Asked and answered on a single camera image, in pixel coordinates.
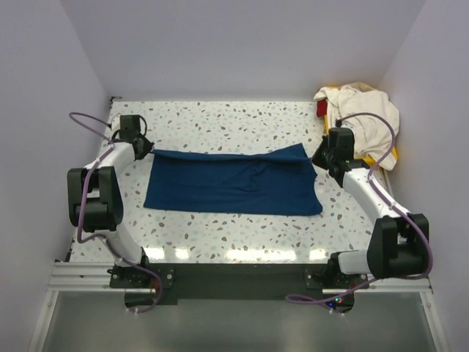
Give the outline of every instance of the lavender wall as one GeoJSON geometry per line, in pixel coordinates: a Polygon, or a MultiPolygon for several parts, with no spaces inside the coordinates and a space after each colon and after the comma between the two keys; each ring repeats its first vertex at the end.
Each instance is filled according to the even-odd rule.
{"type": "Polygon", "coordinates": [[[425,213],[431,280],[455,351],[469,345],[469,2],[427,0],[380,87],[401,111],[396,198],[425,213]]]}
{"type": "Polygon", "coordinates": [[[53,260],[72,231],[66,174],[97,139],[67,118],[103,117],[106,94],[59,0],[0,11],[0,350],[25,351],[53,260]]]}
{"type": "Polygon", "coordinates": [[[378,84],[424,0],[62,3],[112,95],[308,100],[378,84]]]}

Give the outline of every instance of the speckled white tabletop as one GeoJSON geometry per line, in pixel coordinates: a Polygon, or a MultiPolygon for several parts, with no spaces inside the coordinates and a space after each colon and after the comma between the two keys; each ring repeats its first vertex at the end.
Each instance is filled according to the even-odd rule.
{"type": "MultiPolygon", "coordinates": [[[[114,102],[110,118],[140,114],[157,149],[256,154],[301,142],[312,156],[324,131],[315,109],[308,102],[114,102]]],[[[152,159],[119,177],[124,222],[152,262],[325,263],[330,253],[368,247],[372,224],[364,211],[317,167],[314,187],[324,207],[318,216],[189,213],[143,208],[152,159]]],[[[379,172],[376,177],[383,183],[379,172]]],[[[113,258],[101,242],[90,241],[74,243],[70,261],[113,258]]]]}

